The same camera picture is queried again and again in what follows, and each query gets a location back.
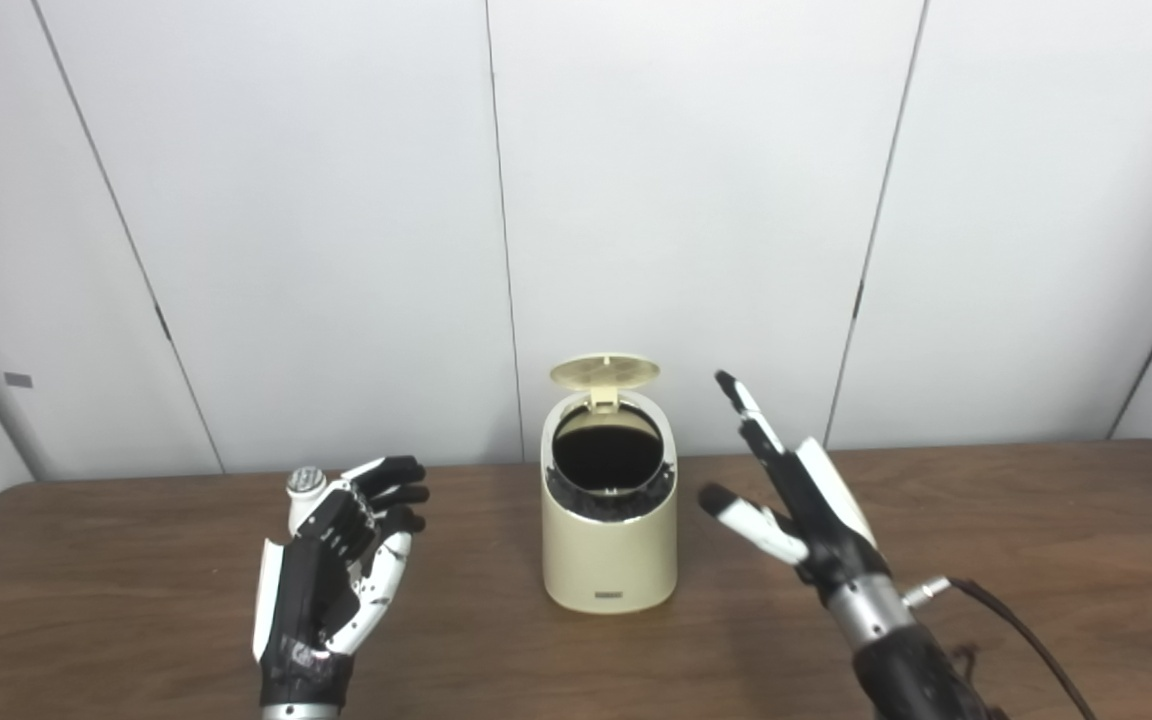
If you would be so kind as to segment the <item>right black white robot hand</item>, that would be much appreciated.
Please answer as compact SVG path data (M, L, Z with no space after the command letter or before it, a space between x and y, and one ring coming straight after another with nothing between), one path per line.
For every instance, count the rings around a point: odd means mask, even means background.
M788 447L744 382L718 370L717 384L738 415L738 433L767 475L785 511L708 483L698 503L710 518L732 529L770 556L791 564L820 602L863 577L890 577L858 501L813 438Z

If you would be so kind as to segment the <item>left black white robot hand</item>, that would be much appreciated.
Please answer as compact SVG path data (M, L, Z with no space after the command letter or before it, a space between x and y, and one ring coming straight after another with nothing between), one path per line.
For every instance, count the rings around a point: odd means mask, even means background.
M293 470L288 541L265 541L252 655L265 719L338 719L358 647L387 614L425 529L426 470L411 456L379 457L329 478Z

